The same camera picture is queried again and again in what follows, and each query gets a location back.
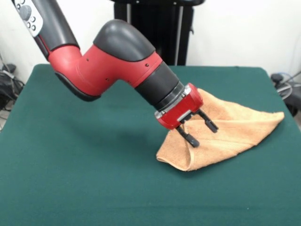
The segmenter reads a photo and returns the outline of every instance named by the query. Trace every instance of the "black cylindrical joint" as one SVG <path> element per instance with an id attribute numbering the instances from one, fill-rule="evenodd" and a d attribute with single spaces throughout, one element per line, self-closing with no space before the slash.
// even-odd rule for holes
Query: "black cylindrical joint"
<path id="1" fill-rule="evenodd" d="M 158 111 L 175 101 L 183 90 L 178 77 L 164 62 L 136 87 L 136 91 Z"/>
<path id="2" fill-rule="evenodd" d="M 79 46 L 56 0 L 32 0 L 43 18 L 39 35 L 49 50 L 63 45 Z"/>

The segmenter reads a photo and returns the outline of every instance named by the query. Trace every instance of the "cable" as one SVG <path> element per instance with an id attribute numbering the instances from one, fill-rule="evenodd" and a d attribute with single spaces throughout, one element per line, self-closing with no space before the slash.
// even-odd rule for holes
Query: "cable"
<path id="1" fill-rule="evenodd" d="M 289 92 L 285 96 L 282 97 L 283 100 L 287 99 L 293 93 L 293 88 L 301 87 L 301 84 L 295 84 L 293 86 L 291 86 L 291 84 L 289 84 L 289 83 L 285 83 L 285 84 L 286 84 L 286 87 L 282 87 L 280 89 L 277 89 L 278 93 L 281 93 L 281 92 L 286 91 L 286 90 L 289 89 Z"/>
<path id="2" fill-rule="evenodd" d="M 282 87 L 282 88 L 280 88 L 280 89 L 277 89 L 277 92 L 279 93 L 279 92 L 283 92 L 283 91 L 285 91 L 285 90 L 287 90 L 287 89 L 290 89 L 292 86 L 291 85 L 289 85 L 288 84 L 288 87 Z M 295 85 L 293 85 L 293 88 L 295 88 L 295 87 L 301 87 L 301 84 L 295 84 Z"/>
<path id="3" fill-rule="evenodd" d="M 282 87 L 280 89 L 277 89 L 278 93 L 281 93 L 281 92 L 286 91 L 286 90 L 289 89 L 289 92 L 285 96 L 282 97 L 283 100 L 287 99 L 293 92 L 293 88 L 292 88 L 291 84 L 286 82 L 285 85 L 286 85 L 286 87 Z"/>
<path id="4" fill-rule="evenodd" d="M 3 58 L 1 56 L 1 53 L 0 53 L 0 60 L 3 63 L 3 65 L 6 67 L 6 69 L 8 70 L 8 72 L 10 73 L 10 69 L 9 69 L 8 65 L 6 63 L 4 63 Z"/>
<path id="5" fill-rule="evenodd" d="M 296 78 L 296 77 L 297 77 L 298 75 L 300 75 L 300 74 L 301 74 L 301 71 L 299 71 L 298 73 L 296 73 L 296 74 L 295 74 L 294 76 L 292 76 L 291 78 L 289 78 L 289 79 L 285 80 L 284 82 L 280 83 L 280 85 L 285 84 L 285 83 L 288 82 L 289 80 Z"/>
<path id="6" fill-rule="evenodd" d="M 290 77 L 293 81 L 293 77 L 289 74 L 289 73 L 285 73 L 285 72 L 278 72 L 277 74 L 284 74 L 284 75 L 287 75 L 288 77 Z"/>

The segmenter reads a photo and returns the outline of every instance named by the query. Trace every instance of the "black stand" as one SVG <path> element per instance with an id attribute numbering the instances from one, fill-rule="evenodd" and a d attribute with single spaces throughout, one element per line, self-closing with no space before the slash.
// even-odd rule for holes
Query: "black stand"
<path id="1" fill-rule="evenodd" d="M 186 65 L 193 6 L 205 0 L 112 0 L 115 18 L 137 28 L 168 65 Z"/>

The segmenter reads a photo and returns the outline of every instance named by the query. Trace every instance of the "green tablecloth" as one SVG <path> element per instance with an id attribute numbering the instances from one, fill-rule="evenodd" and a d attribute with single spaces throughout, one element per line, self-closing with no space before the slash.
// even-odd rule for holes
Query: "green tablecloth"
<path id="1" fill-rule="evenodd" d="M 0 225 L 300 225 L 301 133 L 266 73 L 172 69 L 185 84 L 286 118 L 259 146 L 181 172 L 156 160 L 167 130 L 130 86 L 85 103 L 38 65 L 0 134 Z"/>

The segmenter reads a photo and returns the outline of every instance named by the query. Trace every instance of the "towel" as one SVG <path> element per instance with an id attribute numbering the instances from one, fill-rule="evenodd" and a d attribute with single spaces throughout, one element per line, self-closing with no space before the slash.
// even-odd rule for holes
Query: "towel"
<path id="1" fill-rule="evenodd" d="M 258 145 L 284 119 L 283 112 L 259 112 L 237 103 L 220 100 L 198 89 L 204 99 L 202 110 L 219 127 L 212 133 L 198 115 L 193 116 L 182 128 L 199 142 L 193 148 L 174 129 L 168 132 L 157 152 L 157 160 L 182 171 L 198 170 Z"/>

